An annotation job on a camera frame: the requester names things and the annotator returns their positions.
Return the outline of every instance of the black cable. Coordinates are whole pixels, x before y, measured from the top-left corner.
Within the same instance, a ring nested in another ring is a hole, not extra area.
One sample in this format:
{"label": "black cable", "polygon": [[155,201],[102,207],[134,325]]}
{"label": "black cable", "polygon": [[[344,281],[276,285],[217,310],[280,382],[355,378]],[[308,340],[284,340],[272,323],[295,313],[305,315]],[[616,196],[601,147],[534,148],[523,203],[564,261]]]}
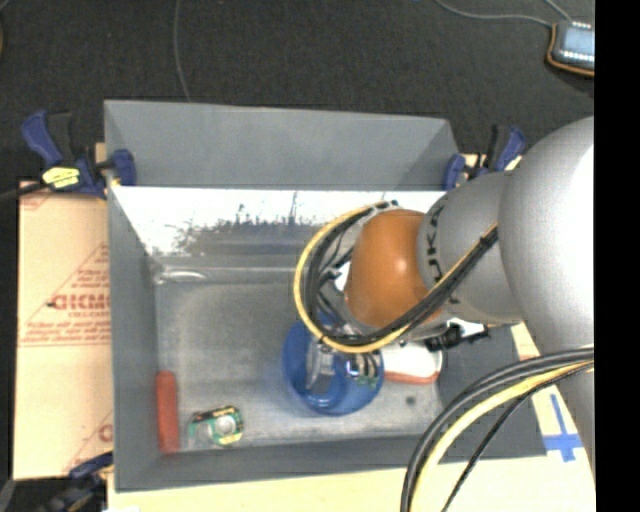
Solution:
{"label": "black cable", "polygon": [[456,485],[454,486],[453,490],[449,494],[449,497],[447,498],[447,502],[444,504],[444,507],[442,508],[442,512],[447,512],[447,510],[449,510],[451,503],[453,503],[453,500],[460,492],[462,485],[471,474],[471,471],[473,471],[473,468],[476,466],[478,460],[480,460],[480,457],[486,450],[487,446],[489,446],[489,443],[491,443],[491,441],[493,440],[495,435],[498,433],[500,428],[502,428],[504,423],[520,408],[520,406],[522,406],[529,398],[535,395],[538,391],[541,391],[542,389],[553,386],[554,384],[557,384],[561,380],[568,379],[569,377],[577,375],[578,373],[582,373],[590,368],[593,368],[593,364],[583,366],[582,368],[576,368],[575,370],[572,370],[566,373],[565,375],[560,375],[558,377],[551,379],[548,382],[543,382],[541,384],[538,384],[535,388],[531,389],[521,397],[516,398],[511,403],[511,405],[500,415],[500,417],[491,427],[489,432],[487,432],[487,435],[484,437],[484,439],[482,440],[482,442],[480,443],[476,451],[473,453],[473,455],[471,455],[471,458],[469,459],[467,466],[464,468],[464,471],[462,472],[460,477],[458,477]]}
{"label": "black cable", "polygon": [[474,20],[522,20],[522,21],[531,21],[533,23],[537,23],[538,25],[542,25],[546,28],[551,28],[551,23],[543,20],[542,18],[536,18],[535,16],[527,16],[524,14],[476,14],[472,12],[461,11],[455,7],[452,7],[442,0],[434,0],[440,7],[449,11],[452,14],[457,14],[458,16],[462,16],[463,18],[471,18]]}
{"label": "black cable", "polygon": [[327,271],[327,269],[331,266],[333,261],[336,259],[336,256],[338,255],[338,252],[340,252],[340,246],[342,245],[342,240],[344,239],[344,235],[345,235],[346,232],[347,231],[345,230],[340,234],[340,237],[338,238],[338,241],[336,242],[336,247],[333,250],[333,254],[331,255],[331,257],[329,259],[327,259],[326,263],[320,269],[320,275],[323,275]]}
{"label": "black cable", "polygon": [[180,46],[178,42],[178,29],[180,28],[180,0],[176,0],[175,12],[173,14],[173,57],[176,63],[176,73],[180,80],[180,86],[182,92],[188,102],[191,102],[191,95],[189,94],[189,87],[187,87],[187,80],[184,77],[182,71],[182,62],[180,61]]}
{"label": "black cable", "polygon": [[[386,205],[379,205],[378,208],[388,207]],[[332,337],[338,342],[351,346],[365,346],[377,341],[378,339],[390,334],[391,332],[400,329],[401,327],[408,325],[408,330],[420,325],[425,319],[431,316],[444,302],[451,296],[455,288],[460,282],[467,276],[473,266],[478,260],[495,244],[498,240],[497,227],[491,229],[480,239],[480,243],[475,246],[461,262],[461,264],[454,270],[444,281],[439,283],[436,292],[430,293],[425,299],[421,300],[413,308],[407,311],[404,315],[397,318],[390,324],[382,327],[374,332],[364,335],[343,334],[339,336],[333,336],[332,333],[327,332],[322,322],[317,317],[317,294],[319,290],[320,272],[318,270],[321,262],[324,259],[326,251],[331,247],[333,241],[339,236],[343,235],[351,226],[355,225],[360,219],[366,217],[372,213],[373,207],[361,212],[353,217],[348,218],[342,224],[335,227],[335,229],[328,233],[325,238],[318,244],[307,270],[307,275],[304,283],[304,303],[307,308],[309,318],[314,325],[323,332],[326,336]]]}
{"label": "black cable", "polygon": [[440,415],[431,423],[420,437],[411,455],[402,488],[401,512],[408,512],[415,486],[426,454],[440,435],[442,428],[469,403],[483,395],[496,392],[501,387],[515,384],[525,378],[562,368],[568,364],[586,362],[594,357],[593,348],[570,350],[520,361],[505,366],[468,386],[460,393]]}

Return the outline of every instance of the wire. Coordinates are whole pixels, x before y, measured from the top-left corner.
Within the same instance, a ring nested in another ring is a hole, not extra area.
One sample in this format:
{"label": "wire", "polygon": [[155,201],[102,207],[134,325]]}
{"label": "wire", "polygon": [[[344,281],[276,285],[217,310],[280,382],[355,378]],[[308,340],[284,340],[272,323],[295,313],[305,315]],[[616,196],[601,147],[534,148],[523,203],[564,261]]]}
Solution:
{"label": "wire", "polygon": [[551,379],[548,382],[545,382],[543,384],[540,384],[540,385],[536,386],[531,391],[525,393],[521,397],[519,397],[516,400],[514,400],[513,403],[502,413],[502,415],[494,423],[494,425],[491,427],[489,432],[487,432],[487,435],[481,441],[481,443],[478,446],[478,448],[476,449],[476,451],[473,453],[473,455],[471,455],[471,458],[469,459],[469,462],[467,463],[467,466],[464,468],[464,471],[462,472],[462,474],[458,477],[458,481],[456,482],[453,490],[449,494],[449,497],[447,498],[447,502],[444,504],[444,507],[442,507],[442,512],[447,512],[449,510],[449,507],[453,503],[453,500],[455,499],[455,497],[460,492],[460,489],[462,488],[462,485],[465,483],[465,481],[467,480],[467,478],[471,474],[471,471],[473,471],[473,468],[476,466],[476,463],[478,462],[478,460],[480,460],[480,457],[482,456],[482,454],[486,450],[487,446],[489,446],[489,443],[491,443],[491,441],[493,440],[495,435],[498,433],[500,428],[502,428],[502,426],[505,424],[505,422],[524,403],[526,403],[529,398],[531,398],[533,395],[535,395],[538,391],[540,391],[540,390],[542,390],[544,388],[548,388],[550,386],[553,386],[554,384],[557,384],[559,381],[561,381],[563,379],[572,377],[573,375],[576,375],[578,373],[586,371],[588,368],[590,368],[592,366],[593,365],[585,365],[583,367],[577,368],[576,370],[571,370],[570,372],[568,372],[565,375],[561,375],[560,377],[556,377],[554,379]]}
{"label": "wire", "polygon": [[582,366],[586,365],[584,363],[571,365],[565,368],[543,373],[542,375],[529,377],[522,382],[518,382],[517,384],[514,384],[509,388],[490,396],[469,411],[465,412],[458,420],[453,423],[453,425],[451,425],[451,427],[449,427],[444,432],[441,438],[430,448],[429,455],[421,468],[422,471],[418,475],[416,487],[420,488],[421,482],[425,481],[426,475],[431,473],[433,468],[437,466],[451,444],[478,418],[484,416],[487,412],[495,409],[505,402],[522,394],[525,394],[537,386],[544,385],[545,383],[548,383],[557,377],[565,376],[571,371],[579,369]]}
{"label": "wire", "polygon": [[471,12],[461,11],[460,9],[456,9],[455,7],[451,7],[448,4],[445,4],[442,0],[433,0],[440,7],[449,11],[450,13],[457,14],[458,16],[462,16],[464,18],[471,18],[474,20],[485,20],[485,21],[494,21],[494,20],[522,20],[522,21],[530,21],[533,23],[537,23],[538,25],[542,25],[546,28],[552,28],[553,25],[551,23],[543,20],[542,18],[536,18],[534,16],[526,16],[524,14],[475,14]]}
{"label": "wire", "polygon": [[416,449],[414,450],[407,466],[402,490],[401,511],[409,511],[410,503],[413,499],[413,493],[416,489],[421,471],[424,472],[423,468],[428,469],[425,466],[427,453],[431,453],[430,457],[433,458],[432,447],[436,442],[436,439],[438,439],[442,429],[448,425],[449,422],[452,421],[452,419],[462,411],[465,406],[483,396],[486,396],[488,393],[494,393],[492,397],[495,397],[496,391],[504,389],[505,386],[513,387],[514,385],[522,383],[524,379],[539,376],[543,372],[567,369],[568,365],[591,363],[593,361],[593,357],[593,348],[539,356],[527,361],[513,363],[496,370],[468,386],[431,423],[429,428],[418,441]]}
{"label": "wire", "polygon": [[573,21],[573,18],[567,14],[567,11],[562,9],[558,4],[556,4],[553,0],[543,0],[545,4],[549,7],[560,13],[560,15],[565,18],[567,21]]}
{"label": "wire", "polygon": [[[323,261],[324,254],[337,237],[341,236],[344,231],[355,225],[359,220],[375,213],[376,210],[380,211],[391,205],[392,203],[383,201],[371,206],[364,206],[347,212],[325,224],[311,238],[298,260],[293,280],[293,296],[298,314],[314,336],[336,350],[351,354],[377,350],[393,343],[404,333],[415,328],[440,308],[447,298],[451,296],[451,293],[453,293],[453,290],[460,284],[462,279],[466,277],[479,258],[482,257],[498,239],[497,225],[494,224],[474,246],[449,269],[418,304],[389,325],[366,335],[335,335],[334,333],[327,332],[322,321],[316,314],[320,287],[318,267]],[[303,288],[304,268],[309,259],[309,270],[304,279],[305,283]]]}
{"label": "wire", "polygon": [[180,25],[180,1],[176,0],[176,9],[173,16],[173,57],[176,61],[176,72],[178,73],[178,79],[182,86],[182,92],[189,103],[191,103],[191,95],[189,94],[189,88],[187,87],[187,80],[184,77],[182,71],[182,63],[180,62],[180,48],[178,42],[178,29]]}

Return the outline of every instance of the orange object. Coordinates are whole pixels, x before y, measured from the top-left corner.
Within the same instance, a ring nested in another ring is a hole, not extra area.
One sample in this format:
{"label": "orange object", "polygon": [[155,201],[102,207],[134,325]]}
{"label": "orange object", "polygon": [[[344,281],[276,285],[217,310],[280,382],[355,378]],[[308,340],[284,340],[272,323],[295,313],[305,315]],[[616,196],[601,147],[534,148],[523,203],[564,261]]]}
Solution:
{"label": "orange object", "polygon": [[178,392],[175,375],[168,370],[156,374],[156,404],[159,448],[163,453],[175,453],[180,449]]}
{"label": "orange object", "polygon": [[427,295],[416,255],[423,218],[424,213],[413,210],[390,210],[362,228],[344,290],[347,306],[360,322],[384,327]]}

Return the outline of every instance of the blue object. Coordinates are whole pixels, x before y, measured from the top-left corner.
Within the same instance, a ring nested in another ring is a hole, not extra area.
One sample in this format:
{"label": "blue object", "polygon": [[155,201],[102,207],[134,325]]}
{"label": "blue object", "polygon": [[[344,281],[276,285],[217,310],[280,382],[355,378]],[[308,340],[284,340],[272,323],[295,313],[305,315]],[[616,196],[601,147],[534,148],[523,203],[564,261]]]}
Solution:
{"label": "blue object", "polygon": [[56,144],[53,142],[49,130],[47,129],[47,111],[39,110],[29,116],[20,127],[22,137],[27,146],[38,153],[44,160],[45,169],[62,162],[63,157]]}
{"label": "blue object", "polygon": [[306,326],[297,321],[291,327],[282,348],[282,364],[285,378],[295,393],[313,410],[327,415],[340,416],[362,409],[380,391],[383,383],[384,365],[378,368],[374,385],[363,383],[350,375],[349,358],[341,352],[333,353],[334,375],[322,391],[307,389],[307,351],[309,344],[316,342]]}
{"label": "blue object", "polygon": [[524,134],[516,126],[508,126],[504,131],[503,137],[499,137],[503,140],[497,141],[494,148],[496,156],[489,164],[492,171],[504,171],[509,162],[522,154],[527,144]]}
{"label": "blue object", "polygon": [[562,412],[560,411],[560,405],[558,404],[558,397],[556,395],[551,395],[551,403],[553,405],[553,410],[556,413],[558,424],[560,425],[560,434],[543,436],[542,440],[544,442],[545,448],[548,451],[560,451],[563,462],[574,461],[576,460],[576,456],[573,453],[573,450],[575,450],[576,448],[581,448],[582,441],[580,441],[580,436],[578,434],[570,434],[569,432],[567,432],[567,427],[565,426],[564,420],[562,419]]}
{"label": "blue object", "polygon": [[101,469],[111,466],[112,464],[113,452],[103,453],[102,455],[89,459],[73,468],[69,471],[69,478],[73,480],[85,478],[91,476],[96,471],[100,471]]}
{"label": "blue object", "polygon": [[456,188],[456,183],[460,177],[460,173],[464,170],[465,159],[460,153],[453,155],[444,171],[444,180],[442,183],[443,190],[452,190]]}
{"label": "blue object", "polygon": [[[44,160],[45,169],[43,177],[48,170],[63,163],[65,165],[64,171],[72,173],[71,178],[65,176],[67,178],[66,181],[57,179],[51,182],[45,179],[45,181],[49,183],[49,188],[54,192],[76,192],[78,194],[85,194],[105,199],[106,183],[104,177],[99,172],[100,169],[104,168],[115,168],[122,185],[136,184],[135,163],[133,161],[133,156],[126,149],[116,150],[109,160],[94,166],[87,155],[74,158],[71,153],[71,148],[66,147],[69,145],[69,142],[65,137],[63,139],[63,145],[65,147],[62,148],[65,154],[68,155],[65,161],[63,152],[61,152],[60,148],[56,146],[56,143],[51,137],[47,127],[46,110],[39,110],[35,114],[29,116],[22,123],[21,132],[29,148],[40,155]],[[68,165],[70,165],[70,160],[73,160],[72,167],[68,167]]]}
{"label": "blue object", "polygon": [[117,149],[111,155],[111,161],[120,177],[121,185],[132,186],[136,184],[136,165],[133,162],[133,156],[128,150]]}

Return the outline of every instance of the cardboard sheet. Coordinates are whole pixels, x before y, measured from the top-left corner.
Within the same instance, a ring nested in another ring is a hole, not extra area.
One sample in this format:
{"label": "cardboard sheet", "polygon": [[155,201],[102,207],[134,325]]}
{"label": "cardboard sheet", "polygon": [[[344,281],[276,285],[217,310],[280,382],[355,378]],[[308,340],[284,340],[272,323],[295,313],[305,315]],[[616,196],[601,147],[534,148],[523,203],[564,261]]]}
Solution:
{"label": "cardboard sheet", "polygon": [[13,477],[63,476],[112,449],[106,203],[22,198]]}

